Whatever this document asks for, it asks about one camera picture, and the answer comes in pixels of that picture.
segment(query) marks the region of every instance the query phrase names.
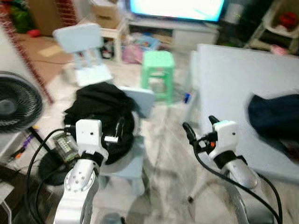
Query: white shelf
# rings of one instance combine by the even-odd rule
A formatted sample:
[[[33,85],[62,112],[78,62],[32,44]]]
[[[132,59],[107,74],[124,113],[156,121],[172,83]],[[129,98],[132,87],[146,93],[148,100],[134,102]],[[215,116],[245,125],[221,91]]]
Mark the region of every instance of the white shelf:
[[[185,31],[209,32],[217,33],[218,25],[209,23],[198,22],[185,22],[185,21],[169,21],[155,18],[140,18],[135,17],[134,20],[129,21],[130,25],[140,27],[164,28]]]

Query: black backpack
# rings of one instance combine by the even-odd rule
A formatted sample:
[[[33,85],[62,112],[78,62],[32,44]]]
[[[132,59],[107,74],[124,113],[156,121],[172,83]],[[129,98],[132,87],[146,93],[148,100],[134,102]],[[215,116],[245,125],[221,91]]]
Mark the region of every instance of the black backpack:
[[[98,119],[102,122],[102,146],[109,152],[106,164],[112,164],[125,156],[134,141],[135,102],[115,85],[106,82],[86,86],[76,92],[76,101],[65,111],[65,125],[75,125],[80,119]],[[121,125],[121,137],[117,143],[105,142],[105,136],[115,136],[117,124]]]

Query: cardboard box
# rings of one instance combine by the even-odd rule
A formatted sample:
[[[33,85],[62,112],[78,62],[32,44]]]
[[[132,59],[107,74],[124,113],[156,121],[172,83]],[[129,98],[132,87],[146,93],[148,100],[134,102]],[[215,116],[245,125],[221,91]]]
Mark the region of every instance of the cardboard box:
[[[115,29],[121,21],[121,13],[116,4],[93,4],[91,5],[91,11],[95,16],[95,22],[102,28]]]

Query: red brick wall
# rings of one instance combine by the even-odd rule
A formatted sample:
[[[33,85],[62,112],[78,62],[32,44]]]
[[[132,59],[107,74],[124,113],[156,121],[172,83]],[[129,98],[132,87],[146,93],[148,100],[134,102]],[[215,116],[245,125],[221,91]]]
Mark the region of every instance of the red brick wall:
[[[55,0],[62,24],[73,26],[78,23],[77,14],[72,0]]]
[[[34,68],[33,64],[31,63],[31,60],[29,59],[25,49],[21,45],[21,43],[18,39],[18,36],[16,34],[16,30],[15,30],[15,28],[10,20],[10,17],[7,13],[7,10],[5,9],[5,7],[2,4],[0,4],[0,25],[3,27],[5,33],[8,35],[10,42],[14,46],[16,52],[19,54],[21,59],[24,61],[28,70],[31,72],[33,78],[39,84],[43,95],[48,99],[49,103],[52,104],[54,101],[53,101],[52,97],[50,96],[48,90],[45,87],[43,78],[36,71],[36,69]]]

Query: red object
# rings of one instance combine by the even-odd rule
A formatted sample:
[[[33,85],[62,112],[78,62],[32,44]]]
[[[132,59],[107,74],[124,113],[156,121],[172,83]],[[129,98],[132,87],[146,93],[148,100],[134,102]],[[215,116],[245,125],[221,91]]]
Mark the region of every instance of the red object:
[[[41,35],[41,32],[38,29],[32,29],[27,32],[30,37],[38,37]]]
[[[298,23],[298,16],[295,13],[287,12],[279,17],[280,24],[287,29],[294,28]]]

